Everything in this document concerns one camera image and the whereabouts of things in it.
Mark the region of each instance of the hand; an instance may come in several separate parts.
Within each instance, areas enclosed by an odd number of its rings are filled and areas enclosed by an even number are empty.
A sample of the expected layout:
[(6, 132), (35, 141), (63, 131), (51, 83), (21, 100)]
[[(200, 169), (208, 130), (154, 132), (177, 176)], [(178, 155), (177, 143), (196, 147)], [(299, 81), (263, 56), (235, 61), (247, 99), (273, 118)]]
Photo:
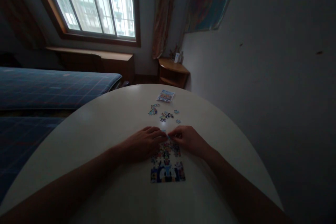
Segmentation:
[(169, 132), (168, 135), (182, 148), (203, 159), (212, 149), (191, 126), (178, 126), (173, 131)]
[(167, 135), (158, 127), (146, 127), (115, 146), (122, 163), (144, 161), (159, 151), (159, 143), (167, 141)]

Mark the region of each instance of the wooden corner shelf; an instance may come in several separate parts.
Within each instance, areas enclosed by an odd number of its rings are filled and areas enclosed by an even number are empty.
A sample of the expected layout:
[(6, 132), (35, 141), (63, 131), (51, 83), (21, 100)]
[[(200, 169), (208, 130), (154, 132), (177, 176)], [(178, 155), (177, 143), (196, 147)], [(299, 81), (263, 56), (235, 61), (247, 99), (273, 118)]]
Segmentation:
[(190, 72), (180, 63), (160, 58), (160, 83), (184, 88)]

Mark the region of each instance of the curtain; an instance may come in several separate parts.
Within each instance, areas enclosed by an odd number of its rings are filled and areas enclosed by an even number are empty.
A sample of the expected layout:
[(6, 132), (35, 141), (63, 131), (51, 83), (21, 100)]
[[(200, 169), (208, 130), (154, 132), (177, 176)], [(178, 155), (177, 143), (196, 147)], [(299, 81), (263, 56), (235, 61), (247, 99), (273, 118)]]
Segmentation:
[(159, 58), (167, 45), (174, 0), (155, 0), (152, 58)]
[(23, 0), (0, 0), (0, 7), (15, 37), (26, 49), (46, 46), (44, 35)]

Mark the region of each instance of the blue plaid bed sheet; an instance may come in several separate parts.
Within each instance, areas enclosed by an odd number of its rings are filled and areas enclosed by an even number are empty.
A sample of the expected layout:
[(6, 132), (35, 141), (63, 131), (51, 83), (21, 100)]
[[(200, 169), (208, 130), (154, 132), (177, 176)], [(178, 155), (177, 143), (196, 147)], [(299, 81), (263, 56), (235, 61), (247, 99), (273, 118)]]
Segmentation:
[(0, 204), (37, 147), (64, 118), (0, 117)]
[(0, 67), (0, 110), (78, 109), (107, 93), (118, 73)]

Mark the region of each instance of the puzzle picture card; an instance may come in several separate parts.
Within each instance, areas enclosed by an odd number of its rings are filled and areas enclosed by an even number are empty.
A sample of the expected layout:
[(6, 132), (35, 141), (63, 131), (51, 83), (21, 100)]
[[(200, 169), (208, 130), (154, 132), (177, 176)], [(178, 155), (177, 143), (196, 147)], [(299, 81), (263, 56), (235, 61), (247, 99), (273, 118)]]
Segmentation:
[(162, 90), (162, 92), (159, 94), (159, 96), (156, 98), (156, 100), (164, 101), (164, 102), (171, 102), (174, 97), (174, 92), (169, 92), (167, 90)]

